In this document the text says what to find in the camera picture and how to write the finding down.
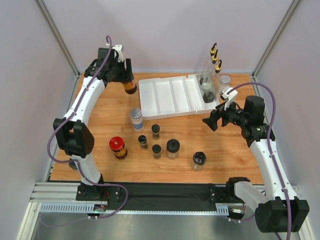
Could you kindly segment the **red-lid sauce jar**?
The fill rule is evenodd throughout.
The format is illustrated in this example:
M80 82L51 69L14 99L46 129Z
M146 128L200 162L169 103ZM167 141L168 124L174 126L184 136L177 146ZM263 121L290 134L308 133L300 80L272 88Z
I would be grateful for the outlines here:
M125 142L120 136L111 138L109 141L109 147L113 151L114 156L118 159L124 159L128 155Z
M136 83L132 80L130 82L123 82L122 86L125 90L125 92L129 95L133 95L137 91L137 85Z

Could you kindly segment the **oil bottle with dark sauce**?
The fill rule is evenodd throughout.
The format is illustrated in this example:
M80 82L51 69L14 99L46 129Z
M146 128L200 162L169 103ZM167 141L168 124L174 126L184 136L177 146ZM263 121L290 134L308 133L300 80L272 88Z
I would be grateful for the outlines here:
M221 59L216 63L212 62L204 72L201 88L203 90L202 98L207 104L215 100L221 79L222 62Z

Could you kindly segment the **clear oil bottle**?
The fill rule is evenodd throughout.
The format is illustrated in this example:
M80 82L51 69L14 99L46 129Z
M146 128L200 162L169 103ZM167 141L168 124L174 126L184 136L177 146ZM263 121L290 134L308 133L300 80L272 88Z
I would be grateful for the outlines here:
M215 67L216 67L216 64L214 65L214 69L212 70L212 72L211 72L211 74L210 74L210 76L209 76L209 78L207 80L207 83L205 83L204 86L200 86L201 90L203 92L209 92L209 91L211 91L213 89L213 78L214 78L214 76L216 74Z

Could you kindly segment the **white-contents jar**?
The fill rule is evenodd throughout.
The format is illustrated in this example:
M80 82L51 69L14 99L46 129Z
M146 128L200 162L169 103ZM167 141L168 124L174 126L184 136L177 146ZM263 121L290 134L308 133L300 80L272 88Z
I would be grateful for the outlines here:
M231 78L228 75L221 75L217 87L217 94L220 94L223 89L230 85Z

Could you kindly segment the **tall jar white beads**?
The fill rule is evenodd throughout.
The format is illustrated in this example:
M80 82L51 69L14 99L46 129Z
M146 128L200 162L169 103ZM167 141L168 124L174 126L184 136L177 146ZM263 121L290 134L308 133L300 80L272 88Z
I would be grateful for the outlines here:
M134 108L130 112L130 119L133 130L140 133L144 130L144 119L142 111L139 108Z

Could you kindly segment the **tall bottle dark contents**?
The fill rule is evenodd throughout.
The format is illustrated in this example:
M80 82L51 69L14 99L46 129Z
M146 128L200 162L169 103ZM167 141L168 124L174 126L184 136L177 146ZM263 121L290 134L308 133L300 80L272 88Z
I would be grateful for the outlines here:
M208 78L215 67L216 62L219 60L217 45L217 43L214 43L212 48L209 50L209 55L205 57L204 65L199 80L201 87L203 87L207 83Z

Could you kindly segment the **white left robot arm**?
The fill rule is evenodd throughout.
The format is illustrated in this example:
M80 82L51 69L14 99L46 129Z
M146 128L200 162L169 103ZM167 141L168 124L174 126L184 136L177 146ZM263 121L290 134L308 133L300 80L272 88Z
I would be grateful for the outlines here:
M84 71L82 87L71 108L63 118L53 122L54 135L58 147L75 163L81 175L81 182L89 186L87 194L98 201L104 197L105 188L100 185L102 174L93 158L95 139L88 128L93 108L111 82L122 84L127 94L134 94L132 62L124 58L123 46L108 45L98 49L97 58Z

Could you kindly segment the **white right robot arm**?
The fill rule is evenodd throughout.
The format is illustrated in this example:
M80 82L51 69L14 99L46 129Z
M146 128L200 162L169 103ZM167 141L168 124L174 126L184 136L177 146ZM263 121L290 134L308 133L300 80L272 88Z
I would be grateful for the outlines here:
M236 102L228 107L222 103L202 121L213 131L231 123L241 128L241 135L253 153L261 172L265 193L257 190L245 177L231 177L225 196L228 201L244 201L254 211L258 229L262 233L298 232L310 207L306 200L299 199L281 166L273 131L264 123L265 102L262 97L246 97L243 108Z

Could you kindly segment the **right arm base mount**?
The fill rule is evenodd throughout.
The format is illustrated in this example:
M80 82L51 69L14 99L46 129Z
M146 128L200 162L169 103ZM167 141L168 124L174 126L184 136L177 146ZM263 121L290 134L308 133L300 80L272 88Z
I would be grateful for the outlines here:
M209 185L210 202L214 204L243 204L244 201L235 194L235 182L227 181L224 186Z

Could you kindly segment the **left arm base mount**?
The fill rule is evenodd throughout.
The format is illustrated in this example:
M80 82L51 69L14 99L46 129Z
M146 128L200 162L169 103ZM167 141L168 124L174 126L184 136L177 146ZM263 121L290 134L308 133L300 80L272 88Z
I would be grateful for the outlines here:
M111 217L113 215L115 215L117 212L119 212L127 203L128 200L128 190L125 186L121 185L121 184L102 184L102 183L94 183L91 182L92 185L87 185L84 184L83 182L80 183L80 185L77 187L77 194L75 199L77 201L104 201L105 197L106 197L106 201L109 202L109 197L108 197L108 193L110 192L110 190L112 188L117 189L118 195L120 194L120 188L122 188L125 192L125 198L124 201L122 202L121 206L119 208L117 208L115 211L106 214L104 216L99 216L99 214L97 213L96 215L88 215L91 219L93 217L96 217L97 219L105 219L108 217Z

